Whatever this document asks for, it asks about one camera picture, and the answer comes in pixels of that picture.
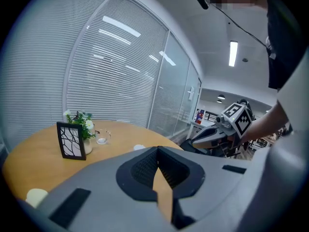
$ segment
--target ceiling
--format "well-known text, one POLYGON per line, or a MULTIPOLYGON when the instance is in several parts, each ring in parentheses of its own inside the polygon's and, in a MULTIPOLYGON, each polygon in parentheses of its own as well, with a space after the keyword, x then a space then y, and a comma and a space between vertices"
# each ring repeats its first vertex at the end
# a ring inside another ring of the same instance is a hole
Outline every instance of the ceiling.
MULTIPOLYGON (((203 66, 203 87, 236 93, 273 105, 277 91, 268 88, 265 48, 237 28, 214 7, 203 10, 196 0, 157 0, 182 27, 203 66), (239 43, 235 67, 228 66, 229 43, 239 43)), ((262 42, 267 37, 267 13, 259 7, 223 8, 241 27, 262 42)))
POLYGON ((235 94, 230 94, 230 93, 226 93, 226 92, 219 92, 217 90, 209 90, 209 89, 202 89, 202 93, 201 93, 201 100, 204 101, 208 101, 208 102, 217 102, 218 100, 218 96, 219 95, 224 95, 225 100, 221 100, 222 103, 225 106, 229 106, 234 102, 237 102, 240 99, 246 99, 250 106, 251 109, 255 112, 258 112, 256 115, 263 115, 266 113, 267 110, 269 110, 271 108, 271 106, 266 105, 264 103, 252 100, 252 99, 248 99, 246 97, 242 97, 239 95, 235 95, 235 94))

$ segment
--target glass wall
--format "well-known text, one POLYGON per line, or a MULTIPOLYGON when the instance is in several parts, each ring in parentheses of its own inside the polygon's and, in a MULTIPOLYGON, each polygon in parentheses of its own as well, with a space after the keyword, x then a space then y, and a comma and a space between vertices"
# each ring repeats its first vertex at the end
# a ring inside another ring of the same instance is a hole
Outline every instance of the glass wall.
POLYGON ((197 74, 169 29, 133 0, 33 0, 3 49, 0 132, 11 151, 85 110, 171 136, 186 128, 197 74))
POLYGON ((132 0, 109 0, 75 52, 67 108, 146 127, 167 35, 132 0))
POLYGON ((183 100, 190 59, 170 34, 154 97, 148 128, 163 136, 171 136, 183 100))
POLYGON ((193 64, 190 63, 189 74, 183 93, 183 101, 180 107, 177 124, 173 133, 174 135, 190 126, 190 122, 192 120, 193 113, 197 104, 199 88, 200 81, 198 79, 198 74, 193 64))

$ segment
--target black cable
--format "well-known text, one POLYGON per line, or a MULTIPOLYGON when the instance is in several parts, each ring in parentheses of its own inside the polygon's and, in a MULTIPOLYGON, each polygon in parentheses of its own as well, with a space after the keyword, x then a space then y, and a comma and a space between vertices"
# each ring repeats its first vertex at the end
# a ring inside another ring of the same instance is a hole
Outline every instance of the black cable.
POLYGON ((241 30, 243 30, 245 33, 249 34, 252 38, 254 38, 256 41, 258 41, 260 44, 262 44, 264 47, 266 47, 266 45, 261 42, 258 38, 256 38, 253 34, 247 32, 245 29, 243 29, 240 25, 238 25, 231 17, 229 17, 226 13, 224 13, 221 9, 219 9, 217 6, 213 5, 211 3, 211 5, 213 7, 215 7, 216 9, 218 9, 219 11, 221 11, 223 14, 225 14, 226 17, 228 17, 238 28, 240 28, 241 30))

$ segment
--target potted plant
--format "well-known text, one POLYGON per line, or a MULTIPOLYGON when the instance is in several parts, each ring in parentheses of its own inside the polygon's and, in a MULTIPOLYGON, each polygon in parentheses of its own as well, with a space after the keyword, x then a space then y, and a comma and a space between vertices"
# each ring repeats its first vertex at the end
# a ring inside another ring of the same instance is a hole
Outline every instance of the potted plant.
POLYGON ((68 123, 80 124, 83 126, 82 138, 83 138, 83 143, 84 143, 84 149, 85 149, 85 153, 89 154, 92 151, 92 145, 91 145, 90 138, 96 136, 95 133, 90 132, 90 130, 92 130, 94 127, 94 124, 91 120, 92 114, 85 113, 84 111, 81 111, 81 112, 77 111, 76 116, 73 119, 71 119, 70 117, 71 112, 70 110, 67 110, 63 113, 63 115, 66 116, 68 123))

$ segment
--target black picture frame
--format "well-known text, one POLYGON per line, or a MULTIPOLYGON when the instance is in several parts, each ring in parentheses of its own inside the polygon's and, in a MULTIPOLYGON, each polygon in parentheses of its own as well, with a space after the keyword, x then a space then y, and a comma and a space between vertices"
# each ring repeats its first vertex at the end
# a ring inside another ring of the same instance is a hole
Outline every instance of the black picture frame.
POLYGON ((61 150, 61 154, 63 158, 72 159, 72 160, 86 160, 86 153, 85 153, 84 142, 83 142, 83 137, 82 137, 82 128, 83 128, 82 125, 74 125, 74 124, 69 124, 69 123, 57 122, 58 140, 59 140, 59 146, 60 146, 60 150, 61 150), (71 142, 71 145, 69 146, 66 145, 65 144, 66 141, 71 142))

